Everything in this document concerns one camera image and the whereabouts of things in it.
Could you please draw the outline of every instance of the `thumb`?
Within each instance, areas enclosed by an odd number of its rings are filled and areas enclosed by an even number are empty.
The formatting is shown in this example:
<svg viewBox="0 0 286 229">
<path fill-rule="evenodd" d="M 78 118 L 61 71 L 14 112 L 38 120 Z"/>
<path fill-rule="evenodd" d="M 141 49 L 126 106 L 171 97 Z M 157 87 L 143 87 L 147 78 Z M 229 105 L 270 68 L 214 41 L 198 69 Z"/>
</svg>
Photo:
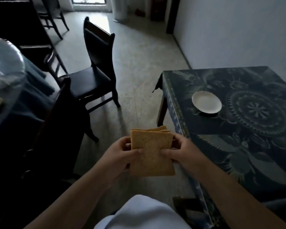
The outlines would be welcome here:
<svg viewBox="0 0 286 229">
<path fill-rule="evenodd" d="M 180 158 L 179 149 L 162 149 L 161 153 L 171 159 L 179 161 L 179 158 Z"/>
<path fill-rule="evenodd" d="M 143 153 L 143 149 L 133 149 L 129 151 L 123 151 L 123 158 L 129 163 Z"/>
</svg>

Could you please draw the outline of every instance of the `table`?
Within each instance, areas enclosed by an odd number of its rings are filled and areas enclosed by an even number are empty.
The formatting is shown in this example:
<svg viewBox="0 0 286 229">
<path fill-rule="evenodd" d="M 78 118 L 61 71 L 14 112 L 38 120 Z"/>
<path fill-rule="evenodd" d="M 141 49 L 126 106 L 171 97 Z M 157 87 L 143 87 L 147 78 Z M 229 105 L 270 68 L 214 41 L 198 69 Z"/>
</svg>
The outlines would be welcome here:
<svg viewBox="0 0 286 229">
<path fill-rule="evenodd" d="M 0 210 L 8 201 L 8 195 L 1 196 L 19 179 L 22 155 L 31 148 L 55 98 L 45 74 L 13 44 L 0 39 L 0 79 L 11 78 L 14 81 L 0 89 Z"/>
<path fill-rule="evenodd" d="M 216 165 L 269 208 L 286 202 L 286 83 L 269 67 L 164 71 L 158 126 L 166 110 L 177 133 L 190 138 Z M 217 114 L 194 107 L 197 91 L 214 93 Z M 189 177 L 204 212 L 205 228 L 225 223 L 206 190 Z"/>
</svg>

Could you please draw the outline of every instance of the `forearm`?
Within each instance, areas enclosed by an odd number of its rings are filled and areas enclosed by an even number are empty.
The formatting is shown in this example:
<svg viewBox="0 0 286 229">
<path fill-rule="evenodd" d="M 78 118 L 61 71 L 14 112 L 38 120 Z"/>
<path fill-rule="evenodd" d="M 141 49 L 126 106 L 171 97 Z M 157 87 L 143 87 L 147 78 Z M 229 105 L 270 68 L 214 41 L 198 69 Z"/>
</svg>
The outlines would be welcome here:
<svg viewBox="0 0 286 229">
<path fill-rule="evenodd" d="M 230 228 L 286 228 L 285 222 L 211 161 L 192 174 L 206 188 Z"/>
<path fill-rule="evenodd" d="M 101 167 L 93 167 L 25 229 L 82 228 L 109 186 L 102 172 Z"/>
</svg>

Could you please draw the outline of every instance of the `hand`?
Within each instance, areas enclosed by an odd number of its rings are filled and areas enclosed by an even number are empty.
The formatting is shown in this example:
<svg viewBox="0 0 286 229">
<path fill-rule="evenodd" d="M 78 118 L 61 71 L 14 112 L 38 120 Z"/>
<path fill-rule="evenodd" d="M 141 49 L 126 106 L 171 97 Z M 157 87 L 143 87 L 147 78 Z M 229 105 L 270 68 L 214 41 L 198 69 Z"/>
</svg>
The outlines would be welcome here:
<svg viewBox="0 0 286 229">
<path fill-rule="evenodd" d="M 197 178 L 200 168 L 210 160 L 190 139 L 178 133 L 174 134 L 174 139 L 172 149 L 163 149 L 161 153 L 178 161 L 194 178 Z"/>
<path fill-rule="evenodd" d="M 142 152 L 142 149 L 131 150 L 130 137 L 122 137 L 107 149 L 95 164 L 95 168 L 101 169 L 99 172 L 111 184 L 126 169 L 126 166 Z"/>
</svg>

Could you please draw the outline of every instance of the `white plate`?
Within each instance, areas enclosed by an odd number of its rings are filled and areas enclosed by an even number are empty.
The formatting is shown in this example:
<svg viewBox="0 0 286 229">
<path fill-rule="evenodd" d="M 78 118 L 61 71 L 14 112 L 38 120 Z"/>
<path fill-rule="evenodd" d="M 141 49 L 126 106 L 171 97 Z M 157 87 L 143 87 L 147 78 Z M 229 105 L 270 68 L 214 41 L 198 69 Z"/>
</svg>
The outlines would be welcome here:
<svg viewBox="0 0 286 229">
<path fill-rule="evenodd" d="M 220 99 L 211 92 L 199 91 L 192 96 L 192 102 L 200 111 L 213 114 L 221 110 Z"/>
</svg>

